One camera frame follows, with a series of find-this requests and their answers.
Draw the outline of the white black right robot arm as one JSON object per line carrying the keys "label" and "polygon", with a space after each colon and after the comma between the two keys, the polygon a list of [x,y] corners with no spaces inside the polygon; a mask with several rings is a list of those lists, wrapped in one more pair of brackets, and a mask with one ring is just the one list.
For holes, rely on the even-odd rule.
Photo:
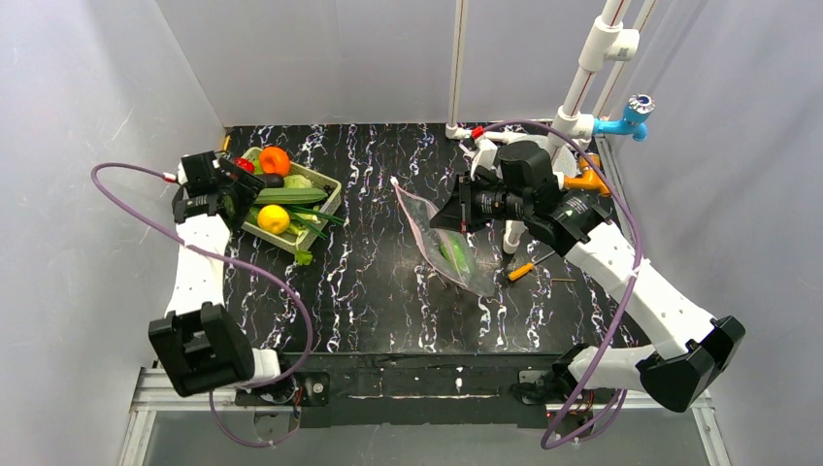
{"label": "white black right robot arm", "polygon": [[491,220],[517,220],[532,237],[563,256],[612,297],[628,292],[625,311],[647,336],[646,346],[608,349],[577,345],[543,377],[563,396],[584,389],[647,393],[660,406],[686,411],[725,371],[745,335],[733,316],[717,318],[697,306],[645,260],[592,198],[610,194],[598,177],[599,158],[578,162],[576,178],[547,172],[549,156],[534,141],[501,148],[497,171],[478,167],[457,176],[432,227],[475,233]]}

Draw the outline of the clear zip top bag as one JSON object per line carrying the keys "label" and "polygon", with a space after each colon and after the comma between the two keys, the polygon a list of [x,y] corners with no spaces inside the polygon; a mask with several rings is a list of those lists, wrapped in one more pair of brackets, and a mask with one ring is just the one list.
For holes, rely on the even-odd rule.
{"label": "clear zip top bag", "polygon": [[444,278],[477,296],[492,296],[495,292],[493,277],[481,270],[466,238],[458,232],[431,227],[430,220],[437,212],[435,205],[404,190],[396,177],[392,176],[390,181],[417,247],[429,265]]}

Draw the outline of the green leafy vegetable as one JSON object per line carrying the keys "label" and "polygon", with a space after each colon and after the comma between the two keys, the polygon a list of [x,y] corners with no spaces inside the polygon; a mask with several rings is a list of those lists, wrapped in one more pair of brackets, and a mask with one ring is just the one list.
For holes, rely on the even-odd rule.
{"label": "green leafy vegetable", "polygon": [[464,238],[457,233],[446,231],[441,243],[441,253],[449,265],[461,276],[471,273],[469,255]]}

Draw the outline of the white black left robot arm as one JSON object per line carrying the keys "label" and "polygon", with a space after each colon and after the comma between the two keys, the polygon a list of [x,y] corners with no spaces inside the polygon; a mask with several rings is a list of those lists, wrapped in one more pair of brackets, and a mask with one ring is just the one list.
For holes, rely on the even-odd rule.
{"label": "white black left robot arm", "polygon": [[229,315],[221,259],[264,183],[214,151],[184,156],[177,180],[176,281],[164,317],[148,325],[149,341],[180,396],[270,383],[281,373],[279,358],[253,348]]}

